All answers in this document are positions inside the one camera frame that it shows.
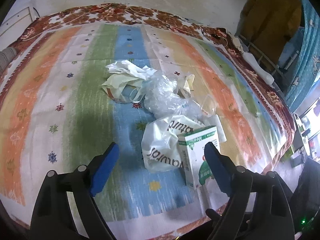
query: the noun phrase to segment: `brown coat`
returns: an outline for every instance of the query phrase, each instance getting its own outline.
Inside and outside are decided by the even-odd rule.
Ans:
[[[241,35],[251,41],[275,65],[284,45],[295,34],[301,22],[300,0],[248,0],[243,11],[245,17]],[[250,52],[260,58],[261,54],[250,47]],[[270,70],[273,67],[262,60]]]

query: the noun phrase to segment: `blue snowflake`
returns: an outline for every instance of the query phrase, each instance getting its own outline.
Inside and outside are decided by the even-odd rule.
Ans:
[[[57,155],[51,151],[49,154],[48,154],[48,161],[51,162],[51,163],[55,163],[57,162]]]

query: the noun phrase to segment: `white box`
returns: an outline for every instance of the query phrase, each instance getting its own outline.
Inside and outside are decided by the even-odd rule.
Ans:
[[[193,132],[180,134],[179,152],[184,164],[186,184],[192,189],[204,185],[205,180],[212,176],[207,161],[204,158],[204,146],[212,142],[220,152],[216,126],[199,128]]]

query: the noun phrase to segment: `floral blanket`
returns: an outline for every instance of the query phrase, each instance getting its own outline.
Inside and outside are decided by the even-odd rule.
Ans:
[[[221,153],[236,165],[268,171],[292,143],[289,110],[223,28],[102,4],[41,17],[12,46],[20,53],[0,79],[0,199],[26,227],[49,170],[73,171],[113,141],[120,158],[95,201],[118,239],[175,239],[206,222],[207,208],[223,211],[228,198],[214,179],[192,191],[180,169],[144,168],[142,135],[155,118],[143,102],[117,104],[102,90],[115,61],[194,74],[194,97],[214,98],[227,137]]]

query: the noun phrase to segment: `red snowflake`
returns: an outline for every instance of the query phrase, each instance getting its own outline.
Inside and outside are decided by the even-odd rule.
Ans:
[[[64,105],[63,105],[63,104],[60,104],[60,105],[58,105],[58,106],[56,107],[56,111],[60,112],[60,111],[63,110],[63,108],[64,108]]]
[[[132,103],[133,108],[142,108],[141,103]]]

